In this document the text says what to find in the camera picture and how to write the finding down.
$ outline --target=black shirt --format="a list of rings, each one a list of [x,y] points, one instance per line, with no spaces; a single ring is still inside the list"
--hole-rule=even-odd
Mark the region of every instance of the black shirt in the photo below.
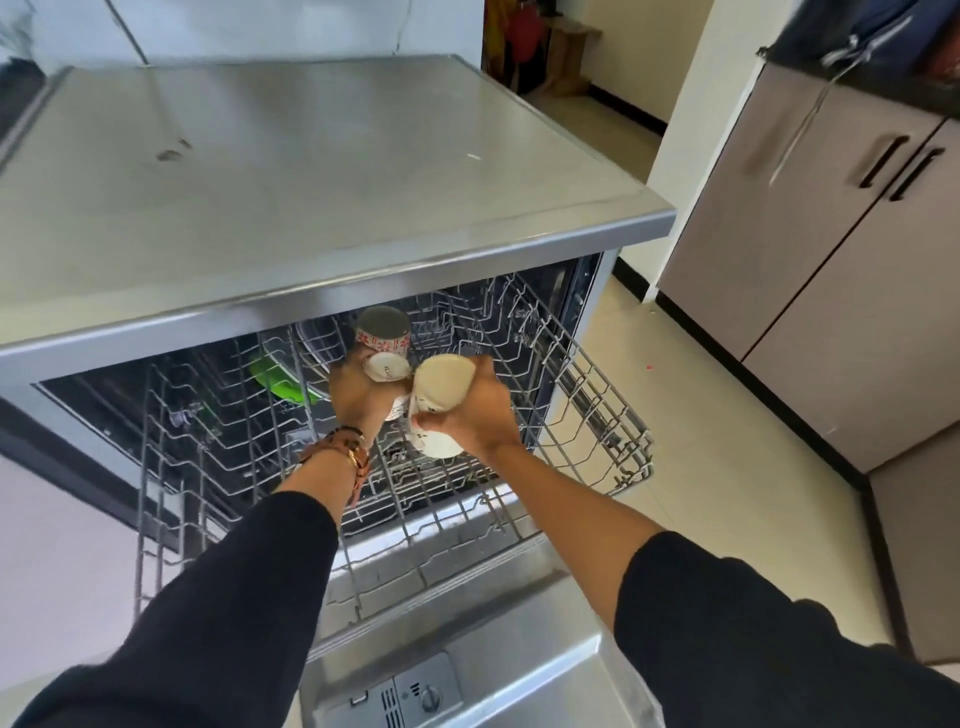
[[[333,519],[270,496],[144,610],[97,667],[73,667],[15,728],[278,728],[337,550]],[[613,635],[668,728],[960,726],[960,685],[837,632],[749,566],[676,533],[637,551]]]

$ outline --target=red cloth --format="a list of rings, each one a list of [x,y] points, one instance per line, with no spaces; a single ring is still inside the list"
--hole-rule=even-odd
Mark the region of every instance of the red cloth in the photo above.
[[[543,23],[534,3],[510,13],[504,36],[510,42],[514,63],[525,63],[534,57],[543,37]]]

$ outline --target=cabinet handle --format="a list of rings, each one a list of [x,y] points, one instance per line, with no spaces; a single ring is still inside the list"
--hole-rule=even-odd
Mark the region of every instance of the cabinet handle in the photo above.
[[[903,181],[896,191],[890,195],[890,202],[896,203],[903,199],[903,193],[906,192],[910,185],[917,181],[917,178],[924,173],[924,170],[930,166],[930,162],[939,157],[946,149],[944,147],[934,147],[929,152],[926,153],[923,159],[920,160],[920,164],[913,168],[913,171],[906,176],[906,179]]]
[[[902,147],[908,141],[910,141],[910,137],[906,134],[901,134],[892,142],[890,142],[890,146],[887,147],[887,151],[880,155],[880,159],[876,161],[873,169],[871,169],[867,173],[867,176],[863,178],[863,182],[860,183],[860,189],[869,189],[870,187],[873,187],[874,179],[880,173],[880,170],[886,166],[888,161],[890,161],[890,157],[897,153],[897,149]]]

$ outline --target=green plate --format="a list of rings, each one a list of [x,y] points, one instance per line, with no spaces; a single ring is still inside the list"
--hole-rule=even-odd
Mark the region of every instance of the green plate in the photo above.
[[[250,373],[260,386],[275,396],[282,400],[303,404],[303,390],[300,389],[300,385],[292,381],[286,372],[270,359],[261,357],[254,360],[250,365]],[[316,404],[319,401],[320,398],[310,392],[310,403]]]

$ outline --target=dishwasher top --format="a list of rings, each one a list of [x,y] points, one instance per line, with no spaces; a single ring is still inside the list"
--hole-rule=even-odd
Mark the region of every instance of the dishwasher top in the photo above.
[[[0,148],[0,381],[661,237],[675,211],[450,57],[72,70]]]

